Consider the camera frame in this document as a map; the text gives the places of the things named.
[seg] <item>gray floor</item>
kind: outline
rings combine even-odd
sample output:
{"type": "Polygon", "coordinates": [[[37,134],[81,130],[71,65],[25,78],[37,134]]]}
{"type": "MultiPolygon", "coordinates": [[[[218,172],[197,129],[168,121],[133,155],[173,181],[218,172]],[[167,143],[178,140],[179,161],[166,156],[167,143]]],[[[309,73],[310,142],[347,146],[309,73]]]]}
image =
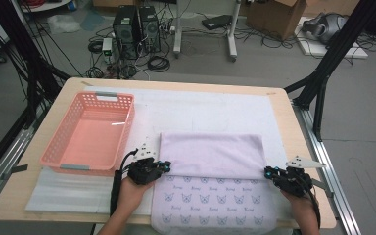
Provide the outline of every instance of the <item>gray floor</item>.
{"type": "MultiPolygon", "coordinates": [[[[65,14],[59,9],[47,14],[65,14]]],[[[94,17],[86,10],[71,13],[80,23],[94,17]]],[[[201,28],[201,17],[186,19],[201,28]]],[[[240,19],[239,27],[244,28],[240,19]]],[[[89,68],[88,38],[112,24],[112,18],[94,22],[94,29],[54,35],[80,73],[89,68]]],[[[56,66],[69,74],[69,66],[57,48],[50,45],[56,66]]],[[[238,59],[227,57],[225,38],[190,33],[183,37],[182,54],[169,54],[165,73],[139,72],[136,80],[285,87],[309,75],[319,60],[304,56],[298,45],[291,49],[261,45],[261,37],[237,40],[238,59]]],[[[326,94],[322,136],[362,234],[376,233],[376,52],[367,60],[342,61],[333,73],[326,94]]],[[[295,98],[299,92],[290,94],[295,98]]],[[[0,64],[0,140],[25,107],[24,94],[10,63],[0,64]]],[[[90,234],[91,224],[0,222],[0,234],[90,234]]],[[[344,234],[340,226],[322,234],[344,234]]]]}

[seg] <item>cloth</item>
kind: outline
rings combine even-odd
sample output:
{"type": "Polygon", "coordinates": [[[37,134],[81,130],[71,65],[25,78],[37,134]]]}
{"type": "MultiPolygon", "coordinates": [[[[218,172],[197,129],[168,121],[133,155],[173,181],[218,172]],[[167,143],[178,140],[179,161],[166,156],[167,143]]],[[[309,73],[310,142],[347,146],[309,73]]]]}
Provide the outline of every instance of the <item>cloth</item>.
{"type": "Polygon", "coordinates": [[[162,133],[152,226],[162,234],[264,234],[276,211],[264,178],[261,136],[162,133]]]}

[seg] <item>basket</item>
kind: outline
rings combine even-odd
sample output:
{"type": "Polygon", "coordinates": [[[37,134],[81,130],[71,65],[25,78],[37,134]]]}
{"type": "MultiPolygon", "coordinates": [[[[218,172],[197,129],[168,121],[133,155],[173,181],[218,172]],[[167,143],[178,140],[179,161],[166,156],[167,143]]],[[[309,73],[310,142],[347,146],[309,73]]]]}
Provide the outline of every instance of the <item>basket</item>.
{"type": "Polygon", "coordinates": [[[113,176],[134,118],[133,95],[79,92],[40,159],[59,173],[113,176]]]}

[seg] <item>hand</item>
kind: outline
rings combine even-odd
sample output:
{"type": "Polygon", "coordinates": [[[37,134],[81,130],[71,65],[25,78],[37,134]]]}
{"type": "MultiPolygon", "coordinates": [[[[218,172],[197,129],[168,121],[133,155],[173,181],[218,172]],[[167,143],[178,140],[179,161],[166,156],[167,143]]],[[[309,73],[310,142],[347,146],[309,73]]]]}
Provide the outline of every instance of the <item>hand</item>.
{"type": "Polygon", "coordinates": [[[127,220],[142,202],[146,190],[151,188],[154,182],[137,185],[129,177],[124,178],[121,181],[116,210],[100,230],[99,235],[121,234],[127,220]]]}
{"type": "Polygon", "coordinates": [[[280,192],[289,200],[292,213],[303,235],[318,235],[318,223],[312,201],[308,198],[298,198],[283,190],[280,192]]]}

